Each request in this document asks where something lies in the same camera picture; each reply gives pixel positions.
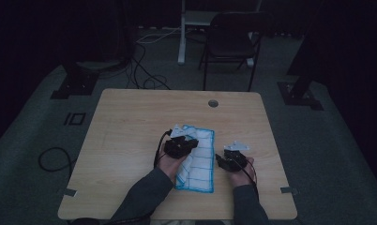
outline blue and white towel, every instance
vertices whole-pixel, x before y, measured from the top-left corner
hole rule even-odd
[[[197,139],[198,146],[192,149],[188,157],[180,165],[176,176],[176,189],[192,190],[202,193],[213,193],[213,167],[214,167],[214,136],[210,129],[196,128],[184,125],[183,129],[194,129],[187,139]]]

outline person's right arm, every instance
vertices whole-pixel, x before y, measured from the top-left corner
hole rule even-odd
[[[250,164],[253,158],[247,157]],[[251,165],[245,168],[253,180],[255,171]],[[268,216],[258,201],[257,192],[254,191],[251,180],[247,175],[240,172],[228,172],[230,182],[233,186],[234,197],[234,225],[264,225],[270,224]]]

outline gray carpet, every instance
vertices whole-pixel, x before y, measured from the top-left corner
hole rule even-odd
[[[142,34],[154,32],[168,31],[142,31]],[[194,32],[188,36],[204,40],[203,35]],[[301,222],[272,222],[377,224],[377,182],[326,88],[318,83],[310,87],[324,111],[286,106],[281,98],[277,82],[296,80],[286,76],[286,72],[300,43],[289,37],[266,38],[252,86],[252,92],[263,97],[288,181],[299,192],[294,201]],[[201,90],[203,71],[197,66],[203,44],[188,40],[183,66],[177,65],[178,44],[177,35],[144,44],[142,65],[152,75],[164,76],[173,90]],[[142,52],[138,48],[135,58],[139,59]],[[98,64],[83,65],[95,68]],[[67,224],[58,218],[57,210],[68,183],[68,169],[45,172],[38,166],[38,156],[58,146],[76,158],[102,90],[136,88],[129,82],[129,72],[128,69],[102,73],[92,96],[66,100],[50,99],[66,76],[61,67],[43,80],[0,140],[0,224]],[[233,65],[212,65],[207,90],[245,91],[249,73],[246,67],[235,71]],[[142,70],[137,71],[140,85],[146,78]],[[86,113],[83,124],[65,125],[69,113]],[[53,151],[44,157],[43,163],[57,168],[65,165],[67,159],[62,152]]]

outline black chair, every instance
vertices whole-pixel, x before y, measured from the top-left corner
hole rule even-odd
[[[206,43],[200,65],[205,63],[204,86],[208,63],[240,62],[237,69],[253,58],[248,91],[252,86],[261,40],[272,25],[273,17],[268,12],[221,12],[211,21],[206,33]]]

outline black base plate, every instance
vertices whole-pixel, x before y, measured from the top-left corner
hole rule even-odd
[[[313,94],[308,90],[302,98],[292,97],[290,92],[294,87],[292,82],[277,82],[279,91],[286,105],[310,106],[314,111],[323,111],[324,108],[319,100],[316,100]]]
[[[59,90],[53,91],[51,99],[68,99],[69,96],[90,96],[98,81],[98,73],[85,72],[84,80],[75,87],[68,85],[68,77],[63,80]]]

